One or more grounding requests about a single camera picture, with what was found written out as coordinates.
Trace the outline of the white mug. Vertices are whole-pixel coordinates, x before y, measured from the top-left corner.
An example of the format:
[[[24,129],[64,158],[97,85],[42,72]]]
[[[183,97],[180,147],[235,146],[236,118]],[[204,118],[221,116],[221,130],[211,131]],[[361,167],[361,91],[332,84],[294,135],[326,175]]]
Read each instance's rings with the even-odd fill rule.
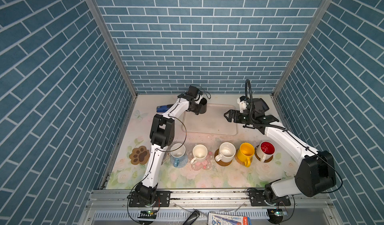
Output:
[[[191,165],[194,165],[196,163],[202,163],[206,160],[208,155],[208,149],[204,145],[196,145],[193,148],[193,158],[191,160]]]
[[[216,162],[230,163],[236,154],[236,148],[232,143],[225,142],[219,147],[218,154],[215,155]]]

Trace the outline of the white zigzag woven coaster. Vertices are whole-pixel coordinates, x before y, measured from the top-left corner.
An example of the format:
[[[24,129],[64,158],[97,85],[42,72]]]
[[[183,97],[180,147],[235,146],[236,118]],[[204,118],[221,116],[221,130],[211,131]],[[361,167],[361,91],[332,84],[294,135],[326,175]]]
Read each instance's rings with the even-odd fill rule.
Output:
[[[170,153],[165,153],[163,160],[162,160],[162,165],[170,160],[170,156],[171,156]]]

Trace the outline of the grey blue woven coaster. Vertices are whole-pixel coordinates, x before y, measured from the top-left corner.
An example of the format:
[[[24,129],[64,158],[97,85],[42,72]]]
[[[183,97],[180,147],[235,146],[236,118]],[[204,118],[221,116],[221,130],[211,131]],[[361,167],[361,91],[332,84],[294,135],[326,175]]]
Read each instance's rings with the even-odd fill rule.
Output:
[[[174,168],[181,169],[188,164],[188,156],[183,155],[183,156],[178,157],[178,158],[171,156],[170,157],[170,163]]]

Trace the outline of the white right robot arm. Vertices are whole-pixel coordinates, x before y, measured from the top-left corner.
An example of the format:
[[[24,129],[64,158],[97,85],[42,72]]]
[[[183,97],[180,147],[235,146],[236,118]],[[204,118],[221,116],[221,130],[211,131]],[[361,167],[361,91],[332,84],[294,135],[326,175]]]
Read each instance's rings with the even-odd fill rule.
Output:
[[[290,195],[313,197],[336,185],[337,172],[329,152],[320,152],[309,146],[289,132],[276,117],[266,115],[269,107],[263,99],[242,96],[238,104],[239,110],[230,109],[224,113],[226,120],[259,130],[283,148],[299,166],[293,178],[277,180],[265,186],[263,199],[267,205],[274,206]]]

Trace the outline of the yellow mug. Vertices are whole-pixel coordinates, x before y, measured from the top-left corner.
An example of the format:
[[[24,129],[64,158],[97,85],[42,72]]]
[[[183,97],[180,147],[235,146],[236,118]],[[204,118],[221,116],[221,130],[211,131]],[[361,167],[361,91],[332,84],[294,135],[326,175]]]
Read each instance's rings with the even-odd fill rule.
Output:
[[[240,145],[238,151],[238,158],[245,163],[245,167],[251,166],[253,156],[255,154],[255,148],[249,143],[243,143]]]

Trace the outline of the red interior mug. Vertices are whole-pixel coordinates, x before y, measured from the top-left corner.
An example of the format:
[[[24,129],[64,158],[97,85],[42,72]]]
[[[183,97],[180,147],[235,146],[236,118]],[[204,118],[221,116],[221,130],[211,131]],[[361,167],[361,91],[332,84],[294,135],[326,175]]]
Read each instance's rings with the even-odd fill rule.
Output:
[[[265,154],[268,154],[268,155],[274,155],[275,154],[276,149],[272,143],[262,142],[259,146],[261,147],[262,151]]]

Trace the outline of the pink flower coaster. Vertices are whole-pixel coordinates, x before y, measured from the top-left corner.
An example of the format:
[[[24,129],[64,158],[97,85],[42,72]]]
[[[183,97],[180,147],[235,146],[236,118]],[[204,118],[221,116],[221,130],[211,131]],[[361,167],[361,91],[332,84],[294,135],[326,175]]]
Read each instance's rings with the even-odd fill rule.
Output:
[[[191,160],[192,170],[194,171],[210,170],[212,168],[212,163],[211,163],[212,159],[213,159],[212,155],[207,156],[203,162],[198,162],[195,158],[193,158]]]

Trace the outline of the cork woven coaster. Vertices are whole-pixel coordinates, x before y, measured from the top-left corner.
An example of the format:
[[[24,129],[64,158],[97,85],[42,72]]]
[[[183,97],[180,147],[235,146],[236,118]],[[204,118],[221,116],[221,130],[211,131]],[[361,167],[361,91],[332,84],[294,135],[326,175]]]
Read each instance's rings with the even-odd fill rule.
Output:
[[[239,158],[238,158],[238,151],[236,151],[236,154],[235,154],[235,160],[238,164],[240,164],[241,166],[245,166],[245,163],[242,162]]]

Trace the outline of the dark brown round coaster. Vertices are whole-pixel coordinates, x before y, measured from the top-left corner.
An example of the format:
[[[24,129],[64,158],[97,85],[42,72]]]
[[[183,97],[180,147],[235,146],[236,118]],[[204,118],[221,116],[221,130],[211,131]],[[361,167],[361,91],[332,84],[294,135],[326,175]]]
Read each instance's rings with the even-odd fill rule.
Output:
[[[269,163],[272,161],[274,155],[265,154],[260,146],[255,148],[255,157],[262,163]]]

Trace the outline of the black mug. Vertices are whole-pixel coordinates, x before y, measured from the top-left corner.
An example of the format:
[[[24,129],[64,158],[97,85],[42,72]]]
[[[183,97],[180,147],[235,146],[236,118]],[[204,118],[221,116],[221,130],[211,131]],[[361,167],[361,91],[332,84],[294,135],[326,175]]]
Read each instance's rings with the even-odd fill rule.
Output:
[[[208,101],[206,98],[202,98],[200,103],[197,105],[197,110],[195,112],[196,115],[204,114],[207,111]]]

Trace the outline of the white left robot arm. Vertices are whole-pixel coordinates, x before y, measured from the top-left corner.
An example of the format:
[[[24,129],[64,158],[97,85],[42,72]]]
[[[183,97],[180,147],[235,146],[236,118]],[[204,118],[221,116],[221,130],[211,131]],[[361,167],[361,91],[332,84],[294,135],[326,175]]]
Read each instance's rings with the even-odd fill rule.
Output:
[[[198,85],[190,85],[185,93],[178,95],[176,102],[164,113],[156,114],[153,118],[150,139],[150,157],[144,177],[133,187],[133,195],[145,206],[152,206],[157,202],[157,187],[163,157],[175,137],[175,121],[185,112],[195,115],[207,111],[207,99],[204,98],[205,90]]]

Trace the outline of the beige serving tray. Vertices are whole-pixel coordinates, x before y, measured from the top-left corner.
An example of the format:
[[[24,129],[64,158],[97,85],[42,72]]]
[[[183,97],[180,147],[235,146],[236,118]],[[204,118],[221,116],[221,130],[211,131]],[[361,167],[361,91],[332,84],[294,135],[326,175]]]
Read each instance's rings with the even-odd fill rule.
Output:
[[[224,113],[235,109],[233,105],[208,104],[204,114],[196,115],[186,111],[183,123],[189,133],[214,134],[234,136],[238,133],[235,123],[229,123]]]

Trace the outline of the paw print coaster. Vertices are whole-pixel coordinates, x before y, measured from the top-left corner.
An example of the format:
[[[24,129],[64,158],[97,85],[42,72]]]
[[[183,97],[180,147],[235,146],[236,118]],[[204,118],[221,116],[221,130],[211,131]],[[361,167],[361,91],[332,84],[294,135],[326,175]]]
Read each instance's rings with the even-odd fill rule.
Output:
[[[145,146],[134,148],[129,155],[132,165],[145,165],[150,158],[150,151]]]

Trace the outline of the light blue patterned mug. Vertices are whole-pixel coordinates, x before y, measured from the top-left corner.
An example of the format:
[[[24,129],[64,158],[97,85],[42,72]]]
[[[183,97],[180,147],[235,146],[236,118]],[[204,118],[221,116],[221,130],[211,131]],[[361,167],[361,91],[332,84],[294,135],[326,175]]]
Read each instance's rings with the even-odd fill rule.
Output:
[[[171,147],[171,156],[174,156],[176,158],[181,157],[183,155],[186,155],[186,148],[182,144],[174,144]]]

